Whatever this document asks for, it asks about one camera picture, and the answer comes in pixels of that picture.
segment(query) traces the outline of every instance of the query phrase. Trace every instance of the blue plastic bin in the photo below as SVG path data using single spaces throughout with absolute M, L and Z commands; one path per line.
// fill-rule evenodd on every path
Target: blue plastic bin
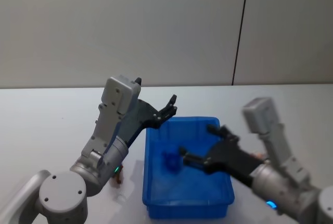
M 234 201 L 230 176 L 218 172 L 206 175 L 183 166 L 170 169 L 165 158 L 177 159 L 170 151 L 179 146 L 191 153 L 205 155 L 219 140 L 206 131 L 207 124 L 219 126 L 213 117 L 173 117 L 158 130 L 147 129 L 143 203 L 153 219 L 209 219 L 225 217 Z

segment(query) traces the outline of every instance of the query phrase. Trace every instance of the blue led light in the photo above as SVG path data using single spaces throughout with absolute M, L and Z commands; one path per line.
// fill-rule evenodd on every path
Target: blue led light
M 272 201 L 267 201 L 266 204 L 268 206 L 270 206 L 272 209 L 276 209 L 277 208 L 276 204 L 274 202 L 272 202 Z

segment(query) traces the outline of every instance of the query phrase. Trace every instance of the white table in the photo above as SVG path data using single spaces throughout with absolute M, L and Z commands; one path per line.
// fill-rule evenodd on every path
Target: white table
M 41 169 L 68 170 L 92 134 L 103 89 L 0 90 L 0 202 L 24 179 Z M 333 85 L 209 86 L 143 88 L 140 97 L 159 109 L 178 96 L 177 116 L 216 116 L 242 137 L 249 152 L 262 152 L 248 132 L 241 107 L 258 96 L 272 96 L 294 154 L 316 186 L 333 184 Z M 251 191 L 233 180 L 235 202 L 227 217 L 212 221 L 156 221 L 142 203 L 145 132 L 124 161 L 124 181 L 107 184 L 88 199 L 87 224 L 144 223 L 295 223 L 277 216 Z M 38 216 L 35 223 L 46 223 Z

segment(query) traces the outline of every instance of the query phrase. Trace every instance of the robotic arm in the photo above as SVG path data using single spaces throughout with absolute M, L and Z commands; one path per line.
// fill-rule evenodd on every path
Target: robotic arm
M 262 161 L 241 150 L 239 137 L 226 126 L 208 126 L 221 137 L 205 157 L 180 148 L 185 165 L 207 174 L 225 171 L 251 188 L 279 214 L 301 224 L 333 223 L 333 187 L 320 190 L 310 184 L 309 172 L 293 156 L 271 98 L 257 98 L 243 108 L 252 133 L 265 145 L 269 160 Z
M 175 95 L 157 111 L 137 99 L 140 85 L 140 78 L 109 78 L 94 133 L 70 171 L 51 175 L 43 170 L 34 175 L 0 211 L 0 223 L 31 224 L 38 214 L 49 224 L 85 223 L 87 197 L 98 194 L 114 176 L 140 132 L 159 128 L 176 114 Z

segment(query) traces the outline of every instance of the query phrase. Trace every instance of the blue container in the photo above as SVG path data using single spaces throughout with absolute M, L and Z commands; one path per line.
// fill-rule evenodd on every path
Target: blue container
M 230 176 L 206 175 L 183 166 L 178 147 L 204 156 L 219 138 L 206 131 L 214 117 L 173 117 L 160 129 L 147 129 L 142 200 L 153 219 L 225 217 L 234 201 Z

